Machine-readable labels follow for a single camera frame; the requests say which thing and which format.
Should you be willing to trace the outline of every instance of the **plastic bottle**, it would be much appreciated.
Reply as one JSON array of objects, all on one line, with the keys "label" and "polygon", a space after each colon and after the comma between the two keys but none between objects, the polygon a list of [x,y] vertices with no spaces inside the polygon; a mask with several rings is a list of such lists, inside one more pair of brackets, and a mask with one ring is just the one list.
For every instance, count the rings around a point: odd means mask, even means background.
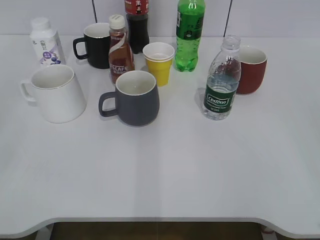
[{"label": "plastic bottle", "polygon": [[112,15],[110,22],[110,51],[109,63],[112,82],[115,84],[122,74],[135,70],[134,55],[132,54],[126,21],[122,15]]},{"label": "plastic bottle", "polygon": [[179,0],[175,66],[180,72],[192,72],[197,66],[205,10],[205,0]]},{"label": "plastic bottle", "polygon": [[129,28],[129,43],[134,54],[142,53],[149,44],[149,0],[125,0],[126,19]]},{"label": "plastic bottle", "polygon": [[31,42],[41,66],[66,64],[58,31],[51,28],[49,20],[38,17],[31,21]]},{"label": "plastic bottle", "polygon": [[209,119],[223,120],[231,112],[241,77],[239,48],[239,37],[226,36],[221,52],[211,64],[202,105],[202,112]]}]

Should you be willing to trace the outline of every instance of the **yellow paper cup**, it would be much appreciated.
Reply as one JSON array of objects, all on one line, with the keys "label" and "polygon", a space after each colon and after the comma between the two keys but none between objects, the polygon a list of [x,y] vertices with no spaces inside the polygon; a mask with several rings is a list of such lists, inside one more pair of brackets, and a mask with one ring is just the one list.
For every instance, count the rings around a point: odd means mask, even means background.
[{"label": "yellow paper cup", "polygon": [[167,85],[175,49],[164,42],[153,42],[143,48],[143,54],[149,72],[156,78],[157,85],[159,87]]},{"label": "yellow paper cup", "polygon": [[168,84],[170,77],[170,69],[172,65],[173,59],[159,62],[159,61],[151,61],[149,59],[145,59],[146,64],[149,68],[149,72],[155,76],[156,83],[158,87],[163,87]]}]

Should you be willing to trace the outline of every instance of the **green bottle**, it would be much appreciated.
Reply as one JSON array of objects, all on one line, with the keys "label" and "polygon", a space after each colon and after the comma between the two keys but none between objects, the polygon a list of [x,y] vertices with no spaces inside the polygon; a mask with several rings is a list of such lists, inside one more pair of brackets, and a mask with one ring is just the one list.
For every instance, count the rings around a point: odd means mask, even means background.
[{"label": "green bottle", "polygon": [[205,0],[179,0],[176,23],[176,69],[195,70],[206,10]]}]

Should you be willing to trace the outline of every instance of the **white wall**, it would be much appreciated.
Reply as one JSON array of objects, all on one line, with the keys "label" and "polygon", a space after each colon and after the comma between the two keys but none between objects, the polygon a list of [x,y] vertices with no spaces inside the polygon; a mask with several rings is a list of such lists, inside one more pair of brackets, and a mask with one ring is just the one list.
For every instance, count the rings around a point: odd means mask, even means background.
[{"label": "white wall", "polygon": [[233,0],[226,34],[320,37],[320,0]]},{"label": "white wall", "polygon": [[[179,0],[150,0],[149,35],[171,37],[176,35],[177,6]],[[108,22],[112,14],[125,14],[124,0],[94,0],[99,22]],[[224,34],[230,0],[206,0],[204,37]]]},{"label": "white wall", "polygon": [[[125,0],[94,0],[98,22],[125,14]],[[176,35],[178,0],[150,0],[149,35]],[[230,0],[206,0],[203,35],[223,36]],[[82,35],[95,22],[92,0],[0,0],[0,35],[29,34],[30,20],[48,17],[61,35]]]},{"label": "white wall", "polygon": [[69,35],[95,22],[91,0],[0,0],[1,35],[29,34],[36,17],[49,18],[60,34]]}]

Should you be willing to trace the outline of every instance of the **cola bottle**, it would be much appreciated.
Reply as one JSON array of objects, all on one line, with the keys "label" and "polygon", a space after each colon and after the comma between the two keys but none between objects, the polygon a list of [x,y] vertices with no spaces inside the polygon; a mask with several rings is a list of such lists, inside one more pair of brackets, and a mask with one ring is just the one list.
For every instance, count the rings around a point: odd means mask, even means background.
[{"label": "cola bottle", "polygon": [[126,18],[129,26],[129,43],[134,54],[142,53],[149,44],[149,0],[125,0]]}]

